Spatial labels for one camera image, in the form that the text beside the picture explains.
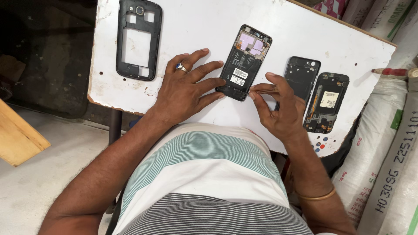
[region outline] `blue gemstone ring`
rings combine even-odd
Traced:
[[[185,71],[186,73],[188,73],[188,71],[187,71],[187,69],[181,64],[181,63],[178,63],[177,65],[176,65],[176,69],[177,70],[183,70],[183,71]]]

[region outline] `chipped table surface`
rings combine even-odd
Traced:
[[[319,60],[319,73],[333,72],[350,77],[331,133],[309,133],[312,145],[319,149],[318,156],[327,156],[339,149],[379,78],[371,69],[385,68],[395,50],[393,45],[285,0],[261,0],[256,1],[257,4],[252,0],[242,0],[240,4],[219,0],[154,2],[163,9],[158,65],[155,79],[144,82],[124,79],[117,74],[119,0],[99,0],[88,90],[91,102],[146,113],[155,103],[168,60],[177,54],[207,47],[210,54],[195,67],[209,61],[225,61],[241,25],[248,24],[273,38],[253,84],[268,82],[264,77],[266,72],[284,74],[292,56]],[[220,69],[216,70],[206,78],[218,77],[220,73]],[[274,100],[263,96],[273,109]],[[186,122],[245,127],[259,135],[271,150],[286,153],[283,144],[260,124],[250,98],[239,102],[224,97]]]

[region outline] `phone label sticker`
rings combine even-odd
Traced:
[[[245,80],[242,80],[239,77],[236,77],[236,76],[233,75],[231,77],[231,82],[236,83],[236,84],[238,84],[240,86],[244,86]]]
[[[240,76],[240,77],[242,77],[244,79],[247,79],[247,77],[248,77],[248,73],[246,73],[246,72],[244,72],[242,70],[239,70],[237,68],[235,68],[234,74],[237,75],[237,76]]]
[[[321,103],[319,106],[325,108],[334,108],[337,102],[339,93],[335,92],[324,92],[324,96],[322,97]]]

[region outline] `gold bangle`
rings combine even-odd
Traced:
[[[321,201],[321,200],[327,199],[327,198],[331,197],[332,195],[334,195],[335,194],[335,187],[332,186],[331,192],[329,192],[329,193],[327,193],[323,196],[320,196],[320,197],[305,197],[305,196],[300,195],[298,192],[296,192],[296,194],[298,195],[298,197],[300,197],[302,199],[305,199],[305,200],[308,200],[308,201]]]

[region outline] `wooden board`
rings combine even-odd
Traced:
[[[51,144],[0,100],[0,158],[19,166]]]
[[[241,25],[248,24],[273,38],[253,84],[268,82],[264,76],[266,72],[284,75],[292,56],[319,60],[319,73],[340,73],[350,78],[333,130],[329,134],[309,133],[318,156],[327,156],[340,148],[379,79],[371,70],[385,68],[396,49],[392,43],[293,1],[153,2],[163,9],[163,23],[156,76],[153,81],[144,82],[117,74],[119,0],[98,1],[88,89],[91,102],[132,113],[146,113],[155,103],[168,60],[177,54],[207,47],[210,54],[195,67],[209,61],[225,61]],[[128,49],[141,56],[140,42],[135,38],[129,40],[133,46]],[[216,70],[206,78],[218,77],[220,73],[221,69]],[[274,100],[267,95],[265,98],[273,109]],[[260,124],[251,99],[238,102],[225,97],[186,122],[245,127],[259,135],[270,150],[286,154],[283,144]]]

